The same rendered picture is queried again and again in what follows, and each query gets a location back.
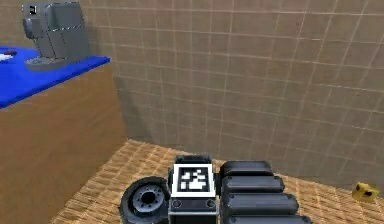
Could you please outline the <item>yellow block with black marks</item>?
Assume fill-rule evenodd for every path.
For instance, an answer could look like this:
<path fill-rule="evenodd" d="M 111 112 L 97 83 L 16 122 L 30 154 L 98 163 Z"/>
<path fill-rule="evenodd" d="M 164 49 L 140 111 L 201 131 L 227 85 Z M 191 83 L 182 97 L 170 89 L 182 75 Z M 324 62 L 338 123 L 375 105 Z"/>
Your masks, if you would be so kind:
<path fill-rule="evenodd" d="M 363 182 L 357 182 L 351 193 L 353 199 L 366 203 L 373 203 L 379 194 L 380 191 L 375 185 Z"/>

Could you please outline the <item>grey coffee machine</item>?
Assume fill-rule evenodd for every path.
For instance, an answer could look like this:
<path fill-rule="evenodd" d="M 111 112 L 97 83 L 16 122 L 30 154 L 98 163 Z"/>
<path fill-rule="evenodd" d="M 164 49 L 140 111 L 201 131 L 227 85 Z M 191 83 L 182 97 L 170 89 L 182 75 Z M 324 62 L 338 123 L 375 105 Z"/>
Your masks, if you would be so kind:
<path fill-rule="evenodd" d="M 57 69 L 91 56 L 79 2 L 27 2 L 22 15 L 25 36 L 38 51 L 25 61 L 30 70 Z"/>

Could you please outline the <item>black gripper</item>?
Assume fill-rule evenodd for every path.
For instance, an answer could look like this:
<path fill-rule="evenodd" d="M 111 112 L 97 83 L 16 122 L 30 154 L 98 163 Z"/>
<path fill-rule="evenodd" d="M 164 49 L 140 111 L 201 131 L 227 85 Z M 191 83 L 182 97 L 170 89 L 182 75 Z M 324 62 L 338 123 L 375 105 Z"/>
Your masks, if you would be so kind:
<path fill-rule="evenodd" d="M 162 177 L 144 177 L 133 182 L 120 200 L 122 224 L 168 224 L 169 199 L 167 181 Z"/>

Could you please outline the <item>brown counter with blue top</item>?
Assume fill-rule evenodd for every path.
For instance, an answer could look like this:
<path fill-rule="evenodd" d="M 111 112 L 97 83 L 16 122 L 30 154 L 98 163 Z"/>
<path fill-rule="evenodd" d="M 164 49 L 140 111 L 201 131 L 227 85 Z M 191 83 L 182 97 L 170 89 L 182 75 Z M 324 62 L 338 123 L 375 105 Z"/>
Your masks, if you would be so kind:
<path fill-rule="evenodd" d="M 126 139 L 106 56 L 43 72 L 0 62 L 0 224 L 49 224 Z"/>

